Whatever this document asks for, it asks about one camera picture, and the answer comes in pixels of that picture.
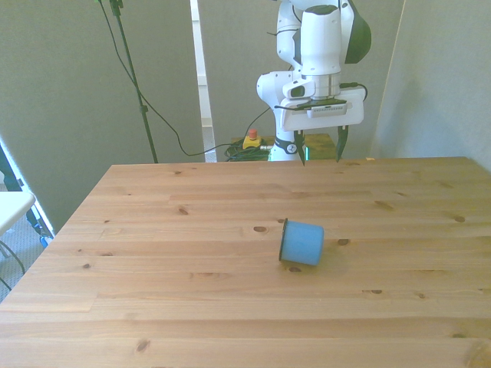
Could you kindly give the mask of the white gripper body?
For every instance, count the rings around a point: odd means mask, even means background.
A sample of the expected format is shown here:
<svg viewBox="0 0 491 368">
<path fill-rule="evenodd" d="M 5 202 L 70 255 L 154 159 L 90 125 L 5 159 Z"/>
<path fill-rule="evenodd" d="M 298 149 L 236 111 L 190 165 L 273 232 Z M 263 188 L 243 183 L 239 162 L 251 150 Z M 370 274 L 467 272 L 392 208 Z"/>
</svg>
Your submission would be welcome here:
<svg viewBox="0 0 491 368">
<path fill-rule="evenodd" d="M 305 98 L 285 98 L 281 102 L 281 128 L 284 131 L 356 125 L 363 119 L 363 87 L 342 89 L 334 102 L 319 104 Z"/>
</svg>

